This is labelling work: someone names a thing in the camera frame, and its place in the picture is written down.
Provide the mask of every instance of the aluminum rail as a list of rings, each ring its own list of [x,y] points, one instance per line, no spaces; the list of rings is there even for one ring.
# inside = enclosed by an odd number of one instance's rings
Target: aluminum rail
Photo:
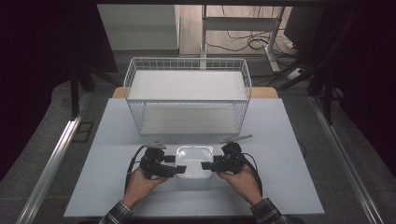
[[[81,118],[84,115],[85,108],[87,107],[90,98],[90,93],[85,92],[82,95],[79,102],[80,110],[76,119],[70,120],[64,128],[64,132],[62,133],[58,144],[56,145],[55,149],[53,149],[52,155],[50,156],[43,173],[41,173],[41,176],[38,178],[35,188],[30,194],[30,197],[22,209],[16,223],[30,224],[35,219],[35,215],[37,214],[37,211],[40,208],[48,189],[50,188],[53,177],[55,177],[56,172],[58,171],[62,159],[64,158],[64,154],[66,153],[66,150],[72,141],[73,134],[75,133]]]
[[[329,140],[332,143],[332,147],[334,148],[335,154],[337,155],[338,160],[341,162],[341,165],[344,168],[346,177],[348,178],[349,183],[353,188],[353,191],[356,193],[356,196],[358,197],[358,200],[361,203],[361,207],[363,208],[364,213],[366,214],[370,223],[383,224],[384,222],[378,213],[378,209],[376,208],[375,203],[372,197],[370,196],[370,193],[368,192],[366,187],[364,187],[364,184],[361,181],[361,178],[358,175],[358,172],[356,171],[355,167],[353,166],[352,161],[347,155],[347,151],[344,148],[343,144],[341,143],[341,140],[339,139],[334,127],[332,125],[329,125],[323,113],[321,112],[323,111],[323,108],[320,104],[319,98],[309,96],[309,100],[318,115],[318,118],[323,126],[325,133],[327,134]]]

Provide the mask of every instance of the white table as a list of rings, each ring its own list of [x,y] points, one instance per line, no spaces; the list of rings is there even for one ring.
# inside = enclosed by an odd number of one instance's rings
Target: white table
[[[258,163],[263,196],[282,214],[324,213],[281,99],[252,99],[238,142]],[[65,217],[101,217],[122,198],[126,170],[144,143],[124,99],[110,99],[92,143]],[[180,146],[206,145],[222,154],[219,136],[161,137],[166,154]],[[251,216],[249,205],[216,174],[205,190],[183,189],[177,177],[160,185],[134,208],[135,217],[233,217]]]

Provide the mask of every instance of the gray floor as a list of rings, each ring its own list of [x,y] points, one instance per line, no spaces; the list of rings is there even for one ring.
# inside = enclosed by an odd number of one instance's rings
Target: gray floor
[[[195,51],[185,51],[185,56],[197,56]],[[225,52],[213,52],[211,56],[224,56]],[[123,81],[125,71],[132,56],[131,51],[115,52],[120,75],[112,76]],[[177,57],[160,51],[146,52],[150,57]],[[272,77],[265,56],[238,55],[247,59],[252,82],[256,86],[265,86]],[[80,133],[74,140],[54,177],[49,192],[44,199],[34,223],[78,223],[81,220],[63,218],[64,210],[78,181],[79,173],[89,153],[94,134],[106,107],[108,98],[115,87],[92,76],[96,89],[89,102],[88,110],[82,119]],[[296,86],[280,91],[296,138],[302,143],[302,152],[312,176],[318,196],[325,210],[321,216],[300,216],[307,224],[316,223],[369,223],[355,192],[349,184],[330,140],[325,135],[318,117],[308,100],[306,87],[309,79]],[[55,88],[52,103],[46,116],[41,121],[29,144],[22,152],[14,166],[0,182],[0,223],[15,223],[21,213],[37,179],[47,164],[64,127],[70,119],[70,89],[64,83]],[[396,180],[375,150],[355,127],[334,101],[332,105],[334,128],[345,145],[366,188],[369,190],[385,223],[396,220]],[[90,133],[84,131],[92,127]]]

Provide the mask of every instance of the wire basket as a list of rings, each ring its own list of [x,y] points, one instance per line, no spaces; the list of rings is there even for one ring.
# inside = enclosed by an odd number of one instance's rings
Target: wire basket
[[[124,94],[141,135],[237,135],[251,80],[244,59],[133,58]]]

